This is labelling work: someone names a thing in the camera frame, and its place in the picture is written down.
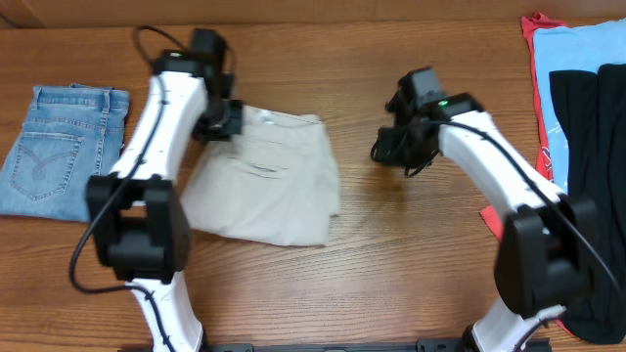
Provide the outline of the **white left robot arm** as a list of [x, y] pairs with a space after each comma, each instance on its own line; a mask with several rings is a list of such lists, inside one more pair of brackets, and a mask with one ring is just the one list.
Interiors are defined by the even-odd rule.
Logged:
[[147, 102], [130, 143], [106, 176], [86, 187], [90, 224], [100, 263], [137, 300], [154, 351], [207, 351], [184, 269], [191, 227], [176, 190], [190, 139], [207, 142], [241, 131], [243, 107], [231, 98], [232, 73], [203, 78], [164, 71], [150, 80]]

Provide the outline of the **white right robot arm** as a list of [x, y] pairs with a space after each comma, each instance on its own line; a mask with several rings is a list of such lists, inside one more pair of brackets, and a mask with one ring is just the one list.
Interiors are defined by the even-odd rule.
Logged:
[[503, 222], [494, 267], [499, 296], [461, 337], [421, 339], [417, 350], [550, 350], [533, 335], [600, 287], [594, 205], [541, 176], [483, 110], [415, 113], [380, 128], [371, 149], [372, 160], [406, 170], [437, 154], [461, 167]]

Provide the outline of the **beige cotton shorts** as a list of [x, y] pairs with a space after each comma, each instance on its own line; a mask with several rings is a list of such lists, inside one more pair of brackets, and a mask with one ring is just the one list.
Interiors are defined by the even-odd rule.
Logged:
[[181, 202], [191, 227], [279, 246], [321, 246], [340, 212], [340, 178], [315, 114], [247, 106], [240, 135], [206, 147]]

